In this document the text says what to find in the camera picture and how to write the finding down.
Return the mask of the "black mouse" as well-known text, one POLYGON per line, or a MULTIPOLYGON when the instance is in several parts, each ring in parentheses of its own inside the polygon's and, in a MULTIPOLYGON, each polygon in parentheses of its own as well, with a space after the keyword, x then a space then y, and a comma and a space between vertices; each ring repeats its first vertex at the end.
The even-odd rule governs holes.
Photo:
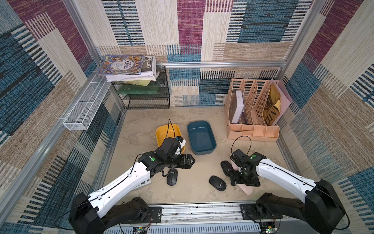
POLYGON ((178 171, 175 168, 171 168, 167 175, 167 185, 174 186, 177 183, 178 171))
POLYGON ((231 164, 229 161, 224 160, 224 161, 222 161, 222 162, 220 163, 220 165, 221 165, 221 168, 222 168, 222 170, 223 170, 223 172, 224 172, 224 174, 225 174, 226 176, 230 176, 230 174, 231 174, 232 172, 234 172, 234 169, 233 169, 233 167, 232 167, 232 164, 231 164))
POLYGON ((221 178, 215 175, 210 177, 209 184, 220 192, 223 192, 227 188, 227 184, 221 178))

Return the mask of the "yellow plastic bin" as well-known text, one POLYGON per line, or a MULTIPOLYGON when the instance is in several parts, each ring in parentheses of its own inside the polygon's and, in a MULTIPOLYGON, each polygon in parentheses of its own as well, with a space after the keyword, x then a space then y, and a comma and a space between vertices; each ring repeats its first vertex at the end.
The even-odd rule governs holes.
POLYGON ((167 140, 166 143, 164 143, 164 140, 166 138, 178 138, 178 139, 182 138, 183 139, 182 150, 178 149, 177 153, 180 154, 180 153, 185 152, 186 140, 182 137, 182 133, 177 124, 169 123, 167 125, 160 126, 157 128, 155 133, 156 133, 158 147, 160 147, 161 149, 167 152, 172 146, 171 140, 167 140))

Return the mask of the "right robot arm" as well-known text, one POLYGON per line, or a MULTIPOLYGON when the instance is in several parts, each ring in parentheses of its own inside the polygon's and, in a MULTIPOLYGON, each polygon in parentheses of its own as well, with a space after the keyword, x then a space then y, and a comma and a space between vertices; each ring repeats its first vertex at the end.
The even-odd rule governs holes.
POLYGON ((263 177, 295 196, 289 199, 264 193, 255 204, 242 205, 243 219, 281 220, 288 216, 306 222, 320 234, 330 234, 347 216, 335 189, 326 180, 314 181, 297 175, 257 152, 248 155, 236 150, 230 159, 239 168, 231 172, 236 184, 259 187, 259 178, 263 177))

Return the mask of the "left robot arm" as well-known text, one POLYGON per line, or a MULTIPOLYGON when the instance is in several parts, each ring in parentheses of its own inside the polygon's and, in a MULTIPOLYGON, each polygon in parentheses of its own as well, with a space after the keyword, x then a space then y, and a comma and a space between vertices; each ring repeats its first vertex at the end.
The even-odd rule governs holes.
POLYGON ((134 165, 105 187, 89 195, 78 194, 72 202, 68 221, 77 234, 103 234, 118 224, 151 221, 149 206, 140 197, 119 205, 118 202, 134 188, 164 168, 190 169, 196 160, 191 154, 175 155, 176 148, 162 147, 139 155, 134 165))

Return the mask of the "teal plastic bin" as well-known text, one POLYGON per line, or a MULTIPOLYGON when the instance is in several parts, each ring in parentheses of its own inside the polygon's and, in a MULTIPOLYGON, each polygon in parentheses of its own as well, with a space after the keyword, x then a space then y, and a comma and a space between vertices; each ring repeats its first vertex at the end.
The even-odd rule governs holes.
POLYGON ((193 121, 188 124, 191 150, 195 155, 211 154, 217 147, 212 127, 207 121, 193 121))

